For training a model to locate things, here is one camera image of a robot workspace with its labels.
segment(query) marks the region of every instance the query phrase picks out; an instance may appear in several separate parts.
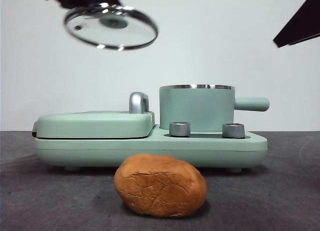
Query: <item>gray table surface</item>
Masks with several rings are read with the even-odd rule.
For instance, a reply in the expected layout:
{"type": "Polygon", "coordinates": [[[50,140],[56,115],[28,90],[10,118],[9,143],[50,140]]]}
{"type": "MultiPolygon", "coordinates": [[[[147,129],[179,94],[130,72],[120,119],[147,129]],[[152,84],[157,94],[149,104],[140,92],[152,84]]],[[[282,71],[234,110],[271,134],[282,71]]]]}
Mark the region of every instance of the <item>gray table surface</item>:
{"type": "Polygon", "coordinates": [[[114,190],[116,168],[66,172],[35,155],[31,132],[1,132],[3,231],[319,231],[320,132],[256,132],[263,163],[242,173],[200,168],[205,204],[185,218],[133,213],[114,190]]]}

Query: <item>silver knob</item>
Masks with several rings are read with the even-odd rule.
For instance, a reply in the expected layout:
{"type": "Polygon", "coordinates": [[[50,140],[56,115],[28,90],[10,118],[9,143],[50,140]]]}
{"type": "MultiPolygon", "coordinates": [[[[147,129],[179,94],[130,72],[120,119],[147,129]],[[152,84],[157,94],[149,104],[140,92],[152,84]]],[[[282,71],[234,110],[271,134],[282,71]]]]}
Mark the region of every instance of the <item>silver knob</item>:
{"type": "Polygon", "coordinates": [[[190,136],[190,123],[188,122],[171,122],[169,125],[169,135],[174,137],[190,136]]]}
{"type": "Polygon", "coordinates": [[[225,123],[222,125],[222,136],[241,139],[245,137],[245,126],[241,123],[225,123]]]}
{"type": "Polygon", "coordinates": [[[149,111],[149,98],[143,92],[133,92],[129,98],[129,114],[143,114],[149,111]]]}

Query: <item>white backdrop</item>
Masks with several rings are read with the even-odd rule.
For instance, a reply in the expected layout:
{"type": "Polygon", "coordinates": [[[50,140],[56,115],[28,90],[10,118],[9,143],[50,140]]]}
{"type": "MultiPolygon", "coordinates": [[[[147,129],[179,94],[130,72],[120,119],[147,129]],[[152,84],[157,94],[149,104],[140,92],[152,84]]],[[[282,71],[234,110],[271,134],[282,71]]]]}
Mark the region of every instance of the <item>white backdrop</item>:
{"type": "Polygon", "coordinates": [[[159,37],[136,51],[69,36],[53,0],[1,0],[1,130],[30,131],[41,115],[128,110],[159,87],[224,84],[265,96],[267,112],[235,111],[250,131],[320,130],[320,38],[278,49],[273,38],[305,0],[121,0],[149,14],[159,37]]]}

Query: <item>bread loaf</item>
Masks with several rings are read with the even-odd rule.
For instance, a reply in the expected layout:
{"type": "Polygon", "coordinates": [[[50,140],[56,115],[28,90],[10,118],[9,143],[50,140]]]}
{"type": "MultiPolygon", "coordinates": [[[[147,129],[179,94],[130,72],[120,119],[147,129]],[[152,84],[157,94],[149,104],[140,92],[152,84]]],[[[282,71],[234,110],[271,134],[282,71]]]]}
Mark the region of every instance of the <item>bread loaf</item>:
{"type": "Polygon", "coordinates": [[[207,196],[200,172],[167,155],[140,153],[126,158],[114,175],[114,186],[134,212],[156,217],[192,215],[207,196]]]}

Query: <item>small pot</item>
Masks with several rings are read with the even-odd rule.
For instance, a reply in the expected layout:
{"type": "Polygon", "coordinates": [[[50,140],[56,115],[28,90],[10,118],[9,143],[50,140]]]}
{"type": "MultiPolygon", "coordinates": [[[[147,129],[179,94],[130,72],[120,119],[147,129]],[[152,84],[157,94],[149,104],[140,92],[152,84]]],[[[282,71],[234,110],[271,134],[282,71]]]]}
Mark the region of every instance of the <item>small pot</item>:
{"type": "Polygon", "coordinates": [[[234,110],[266,111],[265,97],[235,98],[235,87],[215,84],[184,84],[160,87],[160,128],[188,122],[191,132],[222,132],[234,122],[234,110]]]}

